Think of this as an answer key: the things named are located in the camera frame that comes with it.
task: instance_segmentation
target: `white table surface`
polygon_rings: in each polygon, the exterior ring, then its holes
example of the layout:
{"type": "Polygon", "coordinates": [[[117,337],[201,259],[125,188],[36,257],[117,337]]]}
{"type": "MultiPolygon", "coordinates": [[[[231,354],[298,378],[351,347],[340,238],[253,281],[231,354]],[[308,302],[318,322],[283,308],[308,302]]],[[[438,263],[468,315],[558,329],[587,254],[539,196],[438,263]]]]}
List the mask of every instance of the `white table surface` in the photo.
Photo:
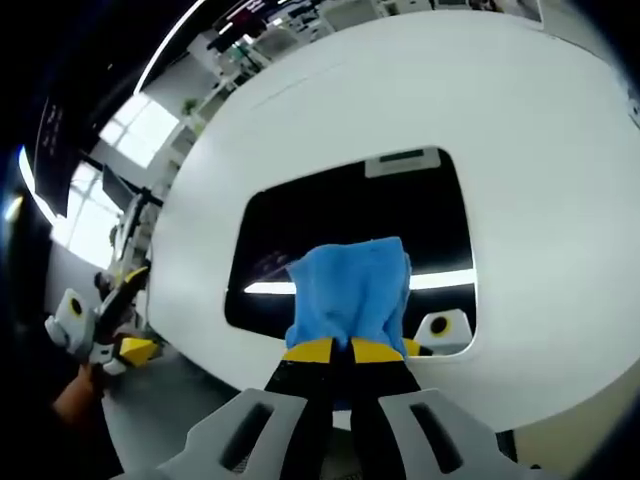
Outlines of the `white table surface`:
{"type": "Polygon", "coordinates": [[[234,93],[158,221],[151,325],[223,381],[263,387],[283,342],[233,328],[223,313],[248,200],[427,145],[457,168],[477,334],[460,354],[410,359],[420,384],[499,431],[559,413],[621,375],[640,354],[640,131],[607,64],[491,13],[364,24],[234,93]]]}

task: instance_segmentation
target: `white curved panel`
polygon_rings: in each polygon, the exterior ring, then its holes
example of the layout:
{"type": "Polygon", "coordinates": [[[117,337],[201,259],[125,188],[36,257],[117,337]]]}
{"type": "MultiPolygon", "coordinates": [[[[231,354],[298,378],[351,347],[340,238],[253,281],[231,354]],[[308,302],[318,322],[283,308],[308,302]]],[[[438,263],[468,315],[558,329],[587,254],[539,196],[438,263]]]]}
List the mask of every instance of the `white curved panel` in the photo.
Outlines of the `white curved panel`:
{"type": "Polygon", "coordinates": [[[283,342],[223,314],[251,196],[440,146],[465,198],[478,329],[464,352],[409,366],[495,430],[556,414],[640,354],[640,132],[625,108],[608,65],[502,15],[405,15],[316,42],[243,86],[191,151],[154,235],[151,324],[225,382],[264,386],[283,342]]]}

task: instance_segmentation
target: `gray gripper base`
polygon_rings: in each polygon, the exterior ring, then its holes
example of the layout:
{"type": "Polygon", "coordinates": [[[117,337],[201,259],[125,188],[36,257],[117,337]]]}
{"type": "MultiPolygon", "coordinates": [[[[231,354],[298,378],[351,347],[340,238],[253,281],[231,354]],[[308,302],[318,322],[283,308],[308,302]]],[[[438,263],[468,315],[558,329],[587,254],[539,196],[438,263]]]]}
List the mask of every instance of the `gray gripper base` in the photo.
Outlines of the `gray gripper base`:
{"type": "Polygon", "coordinates": [[[531,470],[504,456],[493,430],[437,390],[384,397],[379,401],[393,430],[407,480],[559,478],[543,470],[531,470]],[[424,412],[422,417],[427,418],[422,425],[416,416],[420,411],[424,412]],[[446,473],[432,448],[436,442],[446,444],[445,448],[453,450],[457,458],[455,468],[446,473]]]}
{"type": "Polygon", "coordinates": [[[126,473],[121,480],[265,480],[280,478],[293,430],[307,401],[262,390],[248,389],[196,424],[188,433],[184,450],[155,470],[126,473]],[[266,420],[254,431],[257,441],[250,449],[246,468],[234,473],[225,461],[238,447],[256,412],[266,420]]]}

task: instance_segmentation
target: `blue towel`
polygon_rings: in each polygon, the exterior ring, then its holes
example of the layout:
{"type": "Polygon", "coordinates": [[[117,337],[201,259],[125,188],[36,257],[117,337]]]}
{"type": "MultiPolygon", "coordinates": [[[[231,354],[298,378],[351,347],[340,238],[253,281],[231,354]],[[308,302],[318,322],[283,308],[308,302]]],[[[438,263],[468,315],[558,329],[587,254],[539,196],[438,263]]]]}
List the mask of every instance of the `blue towel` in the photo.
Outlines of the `blue towel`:
{"type": "Polygon", "coordinates": [[[402,316],[409,296],[409,257],[398,237],[323,245],[287,267],[296,285],[287,348],[332,337],[384,343],[406,356],[402,316]]]}

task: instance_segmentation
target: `window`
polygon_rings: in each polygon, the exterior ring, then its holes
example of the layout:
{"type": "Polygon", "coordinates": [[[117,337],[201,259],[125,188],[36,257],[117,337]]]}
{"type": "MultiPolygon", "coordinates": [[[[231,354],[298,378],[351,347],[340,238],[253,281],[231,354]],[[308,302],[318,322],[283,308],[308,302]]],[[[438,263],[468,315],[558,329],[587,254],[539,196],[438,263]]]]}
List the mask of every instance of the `window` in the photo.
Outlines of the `window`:
{"type": "Polygon", "coordinates": [[[100,138],[143,168],[178,125],[178,119],[144,93],[131,97],[100,132],[100,138]]]}
{"type": "Polygon", "coordinates": [[[67,218],[58,218],[51,235],[71,253],[106,270],[113,253],[109,234],[120,215],[122,210],[102,190],[102,173],[81,163],[71,180],[67,218]]]}

